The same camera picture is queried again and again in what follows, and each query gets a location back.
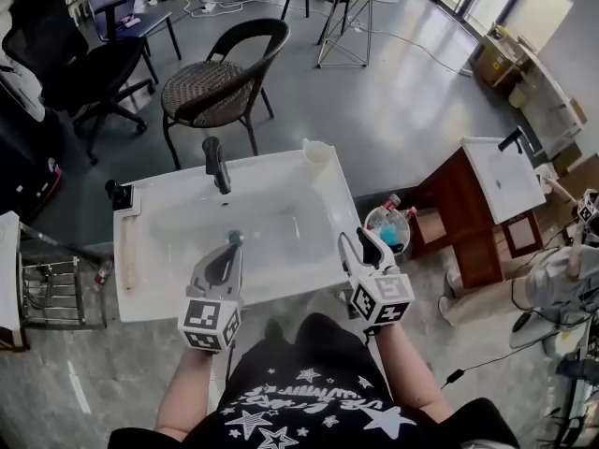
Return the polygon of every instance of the metal table legs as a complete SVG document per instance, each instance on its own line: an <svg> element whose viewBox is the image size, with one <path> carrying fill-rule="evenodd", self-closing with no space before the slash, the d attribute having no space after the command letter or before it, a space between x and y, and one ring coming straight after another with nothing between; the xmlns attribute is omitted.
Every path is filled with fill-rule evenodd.
<svg viewBox="0 0 599 449"><path fill-rule="evenodd" d="M349 11L351 11L352 8L354 8L360 1L361 0L356 0L356 2L354 2L352 4L352 6L349 8L347 13L349 13ZM334 40L331 38L335 29L339 26L339 23L343 21L343 20L339 20L337 23L335 23L335 26L333 26L333 28L329 31L330 22L332 21L333 13L335 13L335 8L337 7L338 4L339 4L339 0L334 0L332 9L330 10L329 18L327 19L327 23L325 24L325 30L324 30L325 37L322 39L322 44L320 46L320 53L318 54L318 62L316 63L316 67L317 68L322 68L323 66L363 66L363 67L366 67L366 66L368 66L368 63L371 60L371 42L372 42L372 36L373 36L373 30L372 30L373 29L373 0L366 0L366 3L364 3L364 5L362 5L359 12L356 14L356 17L354 17L354 19L353 19L353 20L356 20L358 18L359 14L362 12L362 10L364 8L368 7L368 30L367 30L368 39L367 39L367 44L366 44L366 60L358 57L352 51L348 50L347 48L341 46L338 43L339 40L341 39L341 37L343 35L345 35L345 32L347 32L347 29L351 28L351 25L349 25L349 24L346 25L345 28L341 31L341 33ZM333 47L337 47L337 48L343 50L349 56L356 59L359 63L356 63L356 64L325 64L325 63L323 63L325 58L327 58L330 51L333 49Z"/></svg>

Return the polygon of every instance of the gray floor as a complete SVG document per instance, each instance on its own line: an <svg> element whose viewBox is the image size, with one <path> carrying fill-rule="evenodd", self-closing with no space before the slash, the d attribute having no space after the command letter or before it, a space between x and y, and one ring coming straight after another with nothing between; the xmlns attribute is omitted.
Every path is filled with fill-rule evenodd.
<svg viewBox="0 0 599 449"><path fill-rule="evenodd" d="M282 4L285 0L268 0ZM197 5L192 2L191 8ZM312 2L328 11L329 4ZM184 1L161 4L183 15ZM292 0L303 7L303 0ZM231 11L234 8L220 9ZM179 62L167 31L151 36L152 61L161 84L184 65L204 59L216 39L238 22L261 17L279 18L276 5L247 3L243 10L210 18L184 18L175 23L183 60ZM489 96L475 80L458 76L432 60L421 48L393 36L373 36L370 67L315 69L318 39L325 17L313 11L290 9L286 20L291 37L267 75L265 88L275 111L269 120L261 101L254 120L262 153L300 148L304 138L334 145L353 196L412 186L424 179L459 145L464 136L505 136L515 126L505 102ZM440 61L459 69L475 42L429 0L400 0L375 5L373 27L424 45ZM362 53L366 35L348 32L345 46ZM264 51L264 42L248 41L231 59L249 65ZM342 55L331 54L341 61ZM141 63L133 80L149 77ZM112 239L112 217L104 192L108 179L119 182L173 170L162 133L160 90L143 92L136 101L149 129L141 137L135 125L109 118L96 144L100 162L91 167L82 142L66 129L65 171L61 186L34 226L64 241L89 244ZM227 159L251 156L245 129L233 123L210 132L222 139ZM172 137L184 167L204 163L202 132L175 127Z"/></svg>
<svg viewBox="0 0 599 449"><path fill-rule="evenodd" d="M498 316L451 328L436 308L446 264L439 254L402 265L416 292L402 325L440 384L457 368L509 353L509 328L517 317ZM0 353L0 434L11 449L100 449L116 428L153 427L183 348L176 321L123 324L112 279L105 291L106 330L28 330L30 351ZM325 292L253 306L243 316L234 364L261 338L269 318L277 318L285 336L293 340L300 322L313 311L329 315L356 334L363 328L360 320L348 320L345 307ZM225 386L226 357L221 353L212 365L212 406ZM554 368L537 344L466 372L444 393L456 408L473 398L490 398L521 446L536 447L535 439L546 434L543 414L562 404L553 389L548 391L557 379Z"/></svg>

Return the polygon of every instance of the person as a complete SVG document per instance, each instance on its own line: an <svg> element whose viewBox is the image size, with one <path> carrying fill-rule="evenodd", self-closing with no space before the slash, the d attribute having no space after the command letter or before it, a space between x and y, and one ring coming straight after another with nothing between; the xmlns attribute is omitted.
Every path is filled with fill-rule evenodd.
<svg viewBox="0 0 599 449"><path fill-rule="evenodd" d="M519 447L489 400L453 411L399 323L383 326L375 340L388 388L360 338L327 316L308 316L293 344L271 321L210 414L212 356L186 349L154 430L117 429L109 449Z"/></svg>
<svg viewBox="0 0 599 449"><path fill-rule="evenodd" d="M555 180L545 179L576 214L577 201ZM534 308L568 308L588 312L585 300L599 288L599 248L593 233L578 222L572 246L544 249L532 256L502 262L504 281L464 294L460 273L451 269L446 284L453 297L439 299L439 312L452 326L495 314Z"/></svg>

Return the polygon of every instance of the wheel caster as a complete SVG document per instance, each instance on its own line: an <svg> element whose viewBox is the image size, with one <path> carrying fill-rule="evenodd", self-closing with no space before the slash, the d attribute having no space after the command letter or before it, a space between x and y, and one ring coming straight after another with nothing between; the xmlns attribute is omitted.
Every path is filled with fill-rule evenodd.
<svg viewBox="0 0 599 449"><path fill-rule="evenodd" d="M87 156L90 158L90 164L92 167L97 165L97 156L95 156L92 152L87 152Z"/></svg>

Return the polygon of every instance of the white wall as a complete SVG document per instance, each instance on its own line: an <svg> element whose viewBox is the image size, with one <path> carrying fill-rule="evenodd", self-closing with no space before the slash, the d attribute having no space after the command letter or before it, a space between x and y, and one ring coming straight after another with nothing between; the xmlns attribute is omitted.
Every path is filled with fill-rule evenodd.
<svg viewBox="0 0 599 449"><path fill-rule="evenodd" d="M599 152L599 0L577 0L539 52L566 94L582 106L589 122L577 137L584 155Z"/></svg>
<svg viewBox="0 0 599 449"><path fill-rule="evenodd" d="M571 6L571 0L518 0L507 17L505 27L513 36L524 36L539 51Z"/></svg>

